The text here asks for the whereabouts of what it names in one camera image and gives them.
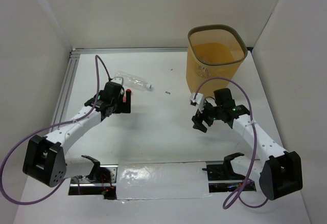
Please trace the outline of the clear bottle blue label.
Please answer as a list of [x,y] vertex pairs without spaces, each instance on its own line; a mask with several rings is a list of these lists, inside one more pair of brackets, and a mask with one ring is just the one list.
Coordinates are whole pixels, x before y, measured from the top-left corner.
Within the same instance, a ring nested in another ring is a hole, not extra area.
[[211,71],[203,66],[198,66],[197,67],[197,75],[199,78],[202,79],[209,79],[212,77]]

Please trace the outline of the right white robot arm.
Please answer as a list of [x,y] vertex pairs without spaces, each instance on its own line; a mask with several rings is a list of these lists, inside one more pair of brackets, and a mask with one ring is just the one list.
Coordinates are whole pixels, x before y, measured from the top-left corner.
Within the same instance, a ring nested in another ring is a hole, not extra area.
[[215,121],[226,123],[255,151],[259,161],[254,163],[250,180],[269,200],[275,200],[303,188],[301,158],[276,143],[254,120],[244,105],[236,105],[230,89],[216,90],[215,105],[202,94],[192,93],[190,104],[197,106],[192,117],[193,128],[206,132]]

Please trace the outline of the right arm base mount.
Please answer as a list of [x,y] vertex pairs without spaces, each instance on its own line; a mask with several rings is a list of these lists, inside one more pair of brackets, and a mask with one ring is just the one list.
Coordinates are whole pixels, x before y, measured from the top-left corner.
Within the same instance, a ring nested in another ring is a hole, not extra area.
[[245,176],[229,172],[224,163],[207,163],[202,168],[207,174],[209,193],[233,192],[240,187]]

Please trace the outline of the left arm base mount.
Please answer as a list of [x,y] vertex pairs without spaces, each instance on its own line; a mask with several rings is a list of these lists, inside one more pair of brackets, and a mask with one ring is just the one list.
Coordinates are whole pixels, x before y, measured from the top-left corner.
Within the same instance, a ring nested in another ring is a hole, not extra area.
[[96,176],[75,176],[69,183],[68,195],[98,195],[106,200],[117,200],[117,172],[118,165],[101,165]]

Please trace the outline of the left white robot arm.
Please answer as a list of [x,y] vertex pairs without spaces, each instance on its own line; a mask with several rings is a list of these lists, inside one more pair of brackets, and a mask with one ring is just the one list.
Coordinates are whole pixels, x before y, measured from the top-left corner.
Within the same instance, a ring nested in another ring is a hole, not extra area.
[[22,171],[39,182],[55,187],[64,178],[83,176],[94,183],[101,176],[100,162],[89,155],[66,158],[69,149],[89,130],[112,114],[131,112],[131,93],[124,90],[123,78],[115,77],[105,84],[97,97],[85,102],[72,118],[44,137],[32,136],[28,142]]

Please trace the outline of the clear bottle red label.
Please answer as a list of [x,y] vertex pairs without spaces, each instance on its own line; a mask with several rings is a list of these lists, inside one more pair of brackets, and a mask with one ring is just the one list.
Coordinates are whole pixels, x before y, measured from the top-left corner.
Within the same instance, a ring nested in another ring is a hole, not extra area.
[[130,103],[130,101],[131,101],[131,95],[132,95],[131,89],[125,90],[125,94],[124,94],[124,97],[123,97],[123,102],[124,103]]

